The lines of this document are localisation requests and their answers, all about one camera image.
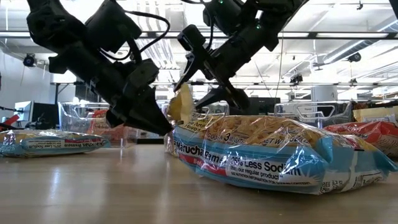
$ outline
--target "wall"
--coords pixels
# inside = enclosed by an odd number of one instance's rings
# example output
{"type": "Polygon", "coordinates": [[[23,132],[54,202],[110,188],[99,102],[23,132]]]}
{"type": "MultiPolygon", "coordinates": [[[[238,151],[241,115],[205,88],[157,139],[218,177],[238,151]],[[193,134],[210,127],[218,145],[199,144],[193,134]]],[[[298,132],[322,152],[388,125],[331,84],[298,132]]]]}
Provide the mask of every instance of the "wall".
{"type": "MultiPolygon", "coordinates": [[[[22,61],[0,52],[1,91],[0,106],[14,108],[16,102],[36,101],[54,103],[54,93],[50,86],[51,74],[41,68],[25,68],[22,61]]],[[[0,110],[0,119],[10,117],[12,111],[0,110]]]]}

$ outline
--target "desk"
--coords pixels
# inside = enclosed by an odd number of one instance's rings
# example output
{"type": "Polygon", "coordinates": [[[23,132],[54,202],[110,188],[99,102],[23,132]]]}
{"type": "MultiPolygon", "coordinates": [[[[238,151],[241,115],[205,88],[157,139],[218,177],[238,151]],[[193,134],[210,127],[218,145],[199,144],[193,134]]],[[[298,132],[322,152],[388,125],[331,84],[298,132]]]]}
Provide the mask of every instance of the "desk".
{"type": "Polygon", "coordinates": [[[352,192],[300,195],[199,177],[162,146],[0,158],[0,223],[398,223],[398,175],[352,192]]]}

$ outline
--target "blue package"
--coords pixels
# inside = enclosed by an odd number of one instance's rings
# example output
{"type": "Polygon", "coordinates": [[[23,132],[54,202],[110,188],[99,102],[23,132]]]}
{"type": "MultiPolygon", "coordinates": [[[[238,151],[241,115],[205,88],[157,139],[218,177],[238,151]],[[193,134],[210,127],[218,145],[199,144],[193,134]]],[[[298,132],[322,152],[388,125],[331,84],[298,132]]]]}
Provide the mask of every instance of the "blue package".
{"type": "Polygon", "coordinates": [[[42,157],[91,152],[110,147],[110,142],[92,134],[57,130],[12,130],[0,133],[0,155],[42,157]]]}
{"type": "Polygon", "coordinates": [[[356,136],[285,118],[209,116],[174,130],[180,160],[197,174],[254,189],[320,195],[358,189],[398,171],[356,136]]]}

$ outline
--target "security camera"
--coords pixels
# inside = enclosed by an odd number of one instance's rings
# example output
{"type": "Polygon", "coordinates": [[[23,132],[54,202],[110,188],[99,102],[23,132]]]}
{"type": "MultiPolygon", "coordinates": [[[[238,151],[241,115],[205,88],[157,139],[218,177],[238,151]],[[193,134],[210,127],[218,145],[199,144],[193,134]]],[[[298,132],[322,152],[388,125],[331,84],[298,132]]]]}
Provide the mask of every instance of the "security camera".
{"type": "Polygon", "coordinates": [[[362,59],[362,56],[361,56],[361,54],[359,54],[359,53],[355,53],[355,54],[353,54],[353,55],[351,55],[351,56],[348,57],[348,61],[349,61],[349,62],[358,62],[358,61],[360,61],[361,59],[362,59]]]}
{"type": "Polygon", "coordinates": [[[27,54],[24,58],[24,65],[29,68],[34,68],[37,65],[35,54],[27,54]]]}

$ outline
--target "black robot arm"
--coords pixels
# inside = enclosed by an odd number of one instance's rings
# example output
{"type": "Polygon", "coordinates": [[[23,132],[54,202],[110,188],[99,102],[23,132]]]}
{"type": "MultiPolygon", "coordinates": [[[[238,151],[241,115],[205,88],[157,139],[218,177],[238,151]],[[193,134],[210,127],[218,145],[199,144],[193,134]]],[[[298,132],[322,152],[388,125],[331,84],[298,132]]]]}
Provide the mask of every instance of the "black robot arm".
{"type": "Polygon", "coordinates": [[[81,78],[110,104],[106,118],[112,127],[125,124],[161,135],[172,130],[157,106],[155,88],[149,86],[159,69],[151,59],[141,59],[134,40],[142,31],[115,0],[104,0],[85,24],[69,14],[59,0],[28,3],[32,40],[57,53],[49,58],[50,72],[70,70],[81,78]],[[105,57],[107,51],[116,53],[125,42],[130,46],[131,61],[112,63],[105,57]]]}
{"type": "Polygon", "coordinates": [[[211,0],[204,3],[203,20],[210,26],[214,24],[229,39],[219,48],[205,48],[205,38],[195,25],[189,25],[177,37],[187,55],[188,65],[184,76],[177,83],[178,90],[193,74],[201,70],[208,80],[217,80],[220,84],[197,104],[197,108],[220,100],[226,100],[230,106],[246,109],[248,96],[243,90],[235,89],[229,78],[248,63],[261,48],[270,51],[278,45],[278,33],[290,18],[308,0],[211,0]]]}

